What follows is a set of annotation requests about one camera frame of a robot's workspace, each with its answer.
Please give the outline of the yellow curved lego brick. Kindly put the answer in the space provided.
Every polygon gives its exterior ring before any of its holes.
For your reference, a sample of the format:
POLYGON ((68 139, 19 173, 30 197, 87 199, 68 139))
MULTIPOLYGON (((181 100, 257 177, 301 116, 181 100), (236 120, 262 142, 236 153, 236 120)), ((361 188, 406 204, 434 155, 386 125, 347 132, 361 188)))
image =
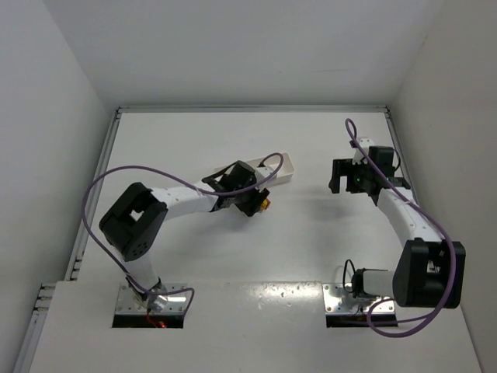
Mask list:
POLYGON ((266 198, 260 205, 260 211, 266 211, 269 208, 270 204, 270 200, 266 198))

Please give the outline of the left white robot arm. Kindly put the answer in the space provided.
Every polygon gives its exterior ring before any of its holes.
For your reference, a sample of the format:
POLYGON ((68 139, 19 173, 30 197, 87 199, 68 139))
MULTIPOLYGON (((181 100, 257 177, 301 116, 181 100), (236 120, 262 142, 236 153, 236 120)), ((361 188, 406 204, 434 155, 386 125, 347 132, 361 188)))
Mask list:
POLYGON ((213 213, 236 206, 252 217, 267 209, 269 191, 266 182, 277 171, 260 162, 256 168, 243 161, 205 176, 191 188, 148 188, 136 182, 121 194, 103 215, 99 229, 106 241, 119 253, 135 298, 148 312, 165 307, 172 293, 156 274, 152 262, 152 244, 162 224, 188 214, 213 213))

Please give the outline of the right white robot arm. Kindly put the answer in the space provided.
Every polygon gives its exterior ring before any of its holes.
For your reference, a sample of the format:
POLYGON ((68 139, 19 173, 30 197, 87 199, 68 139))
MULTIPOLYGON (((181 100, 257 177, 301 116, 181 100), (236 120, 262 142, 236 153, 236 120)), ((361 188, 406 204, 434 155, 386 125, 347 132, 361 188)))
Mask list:
POLYGON ((370 197, 388 218, 402 253, 395 270, 356 270, 350 287, 353 297, 391 297, 402 307, 434 308, 449 291, 444 306, 455 309, 461 302, 464 246, 447 243, 433 224, 409 205, 412 190, 406 179, 394 174, 398 155, 394 148, 372 145, 366 150, 367 156, 356 153, 351 159, 334 160, 328 187, 338 193, 345 177, 347 192, 370 197))

